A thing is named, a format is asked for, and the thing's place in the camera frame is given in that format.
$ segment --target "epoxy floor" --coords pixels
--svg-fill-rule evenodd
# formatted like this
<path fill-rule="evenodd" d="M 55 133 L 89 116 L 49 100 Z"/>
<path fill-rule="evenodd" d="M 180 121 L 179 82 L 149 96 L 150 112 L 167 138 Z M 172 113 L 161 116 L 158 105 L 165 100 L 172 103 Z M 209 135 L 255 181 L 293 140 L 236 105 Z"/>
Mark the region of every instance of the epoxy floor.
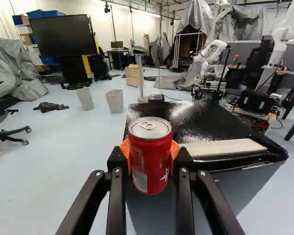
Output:
<path fill-rule="evenodd" d="M 158 70 L 146 68 L 145 76 L 157 75 Z M 153 83 L 145 81 L 145 95 L 160 93 L 152 87 Z M 107 170 L 106 160 L 122 141 L 127 104 L 136 102 L 139 96 L 139 89 L 127 86 L 125 78 L 99 81 L 90 87 L 95 109 L 83 111 L 76 91 L 62 90 L 60 85 L 48 88 L 49 94 L 39 100 L 16 104 L 13 108 L 20 111 L 0 124 L 0 129 L 6 130 L 26 125 L 32 129 L 29 134 L 14 135 L 28 139 L 28 146 L 0 143 L 0 235 L 54 234 L 89 174 L 95 169 Z M 121 114 L 109 111 L 104 95 L 111 89 L 123 90 Z M 185 91 L 163 93 L 192 100 Z M 44 101 L 65 104 L 70 109 L 46 114 L 32 109 Z M 267 133 L 289 151 L 290 157 L 238 215 L 247 235 L 294 235 L 294 136 L 289 142 L 284 141 L 293 122 L 294 109 L 283 121 L 282 129 Z M 105 234 L 107 206 L 106 196 L 91 234 Z M 140 234 L 128 210 L 126 216 L 127 234 Z M 158 234 L 166 232 L 159 228 Z"/>

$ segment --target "red can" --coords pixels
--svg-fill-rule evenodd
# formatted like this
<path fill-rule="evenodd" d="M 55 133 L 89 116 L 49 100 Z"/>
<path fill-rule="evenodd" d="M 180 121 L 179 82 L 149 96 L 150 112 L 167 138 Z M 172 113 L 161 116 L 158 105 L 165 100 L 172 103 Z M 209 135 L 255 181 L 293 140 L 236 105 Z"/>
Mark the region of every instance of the red can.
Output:
<path fill-rule="evenodd" d="M 142 117 L 128 126 L 130 162 L 135 187 L 144 194 L 165 189 L 169 177 L 171 124 L 159 117 Z"/>

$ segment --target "covered robot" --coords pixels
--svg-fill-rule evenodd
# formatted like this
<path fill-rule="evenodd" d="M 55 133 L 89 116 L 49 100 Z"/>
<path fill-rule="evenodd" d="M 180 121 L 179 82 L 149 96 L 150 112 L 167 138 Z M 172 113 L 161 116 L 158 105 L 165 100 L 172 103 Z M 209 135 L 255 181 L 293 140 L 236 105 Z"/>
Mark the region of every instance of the covered robot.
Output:
<path fill-rule="evenodd" d="M 48 92 L 20 40 L 0 38 L 0 98 L 34 101 Z"/>

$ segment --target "blue storage bin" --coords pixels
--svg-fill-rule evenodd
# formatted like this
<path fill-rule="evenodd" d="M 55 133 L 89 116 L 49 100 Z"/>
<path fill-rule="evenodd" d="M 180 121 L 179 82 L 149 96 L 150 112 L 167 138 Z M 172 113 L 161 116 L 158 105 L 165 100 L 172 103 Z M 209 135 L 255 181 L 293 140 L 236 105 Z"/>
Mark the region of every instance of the blue storage bin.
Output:
<path fill-rule="evenodd" d="M 54 60 L 54 57 L 53 56 L 42 56 L 42 55 L 39 55 L 39 58 L 40 58 L 41 62 L 44 65 L 52 65 L 52 64 L 55 63 L 55 60 Z"/>
<path fill-rule="evenodd" d="M 36 11 L 30 11 L 30 12 L 26 12 L 28 18 L 32 19 L 32 18 L 42 18 L 44 17 L 43 15 L 43 10 L 38 9 Z"/>
<path fill-rule="evenodd" d="M 18 16 L 12 16 L 12 19 L 13 19 L 14 25 L 23 24 L 23 21 L 22 21 L 22 18 L 21 18 L 20 15 L 18 15 Z"/>
<path fill-rule="evenodd" d="M 35 35 L 32 33 L 29 35 L 31 41 L 33 42 L 33 44 L 37 44 L 37 41 L 36 41 L 36 38 L 35 38 Z"/>
<path fill-rule="evenodd" d="M 43 15 L 44 17 L 54 17 L 54 16 L 64 16 L 65 14 L 57 10 L 53 10 L 53 11 L 44 11 Z"/>

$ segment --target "glossy black tabletop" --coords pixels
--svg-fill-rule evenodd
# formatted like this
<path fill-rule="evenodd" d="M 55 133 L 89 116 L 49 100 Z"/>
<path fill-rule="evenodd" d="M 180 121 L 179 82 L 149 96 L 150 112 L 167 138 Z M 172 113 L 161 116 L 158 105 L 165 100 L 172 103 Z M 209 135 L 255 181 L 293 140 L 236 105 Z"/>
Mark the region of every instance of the glossy black tabletop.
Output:
<path fill-rule="evenodd" d="M 152 116 L 170 122 L 173 140 L 178 143 L 242 139 L 256 134 L 220 105 L 212 101 L 197 100 L 130 104 L 123 138 L 127 137 L 131 121 Z"/>

